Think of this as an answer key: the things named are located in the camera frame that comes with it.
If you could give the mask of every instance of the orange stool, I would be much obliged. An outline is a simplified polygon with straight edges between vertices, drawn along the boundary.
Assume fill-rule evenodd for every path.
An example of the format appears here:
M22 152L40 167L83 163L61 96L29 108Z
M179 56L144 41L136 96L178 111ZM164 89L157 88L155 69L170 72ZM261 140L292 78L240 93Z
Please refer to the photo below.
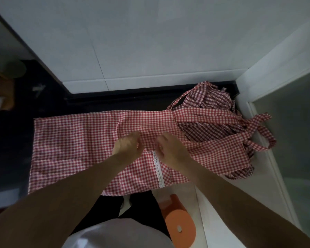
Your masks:
M196 236L196 227L191 216L176 194L171 201L159 203L171 240L176 248L190 247Z

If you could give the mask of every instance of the black pants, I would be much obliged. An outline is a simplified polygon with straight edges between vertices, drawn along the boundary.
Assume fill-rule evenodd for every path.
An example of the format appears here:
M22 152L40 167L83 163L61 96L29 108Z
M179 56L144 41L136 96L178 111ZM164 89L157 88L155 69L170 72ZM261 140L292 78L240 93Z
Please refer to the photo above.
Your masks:
M132 218L140 224L157 229L170 237L160 207L150 190L132 194L130 196L131 207L118 217L123 201L122 196L100 196L71 234L110 219Z

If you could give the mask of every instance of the person's left hand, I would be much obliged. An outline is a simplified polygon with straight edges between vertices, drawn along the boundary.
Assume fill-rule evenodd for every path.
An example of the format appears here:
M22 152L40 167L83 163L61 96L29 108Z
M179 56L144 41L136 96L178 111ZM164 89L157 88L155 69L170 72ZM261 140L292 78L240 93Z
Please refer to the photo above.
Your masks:
M116 141L112 155L118 155L126 165L129 165L141 156L143 149L140 132L134 131Z

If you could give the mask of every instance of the forearm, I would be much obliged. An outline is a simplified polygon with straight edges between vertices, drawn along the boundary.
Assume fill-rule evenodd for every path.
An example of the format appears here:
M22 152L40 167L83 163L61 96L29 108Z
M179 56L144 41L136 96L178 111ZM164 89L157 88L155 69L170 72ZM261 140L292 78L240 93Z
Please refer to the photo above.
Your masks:
M181 172L246 247L310 247L310 239L302 231L196 161Z
M61 247L121 171L118 155L42 188L0 214L0 247Z

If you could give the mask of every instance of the white shirt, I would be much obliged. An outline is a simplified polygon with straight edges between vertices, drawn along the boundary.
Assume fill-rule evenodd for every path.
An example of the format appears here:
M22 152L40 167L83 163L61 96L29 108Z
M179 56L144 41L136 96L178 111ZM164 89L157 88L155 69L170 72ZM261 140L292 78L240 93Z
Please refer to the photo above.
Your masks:
M160 247L174 248L159 230L133 219L111 219L72 234L62 248Z

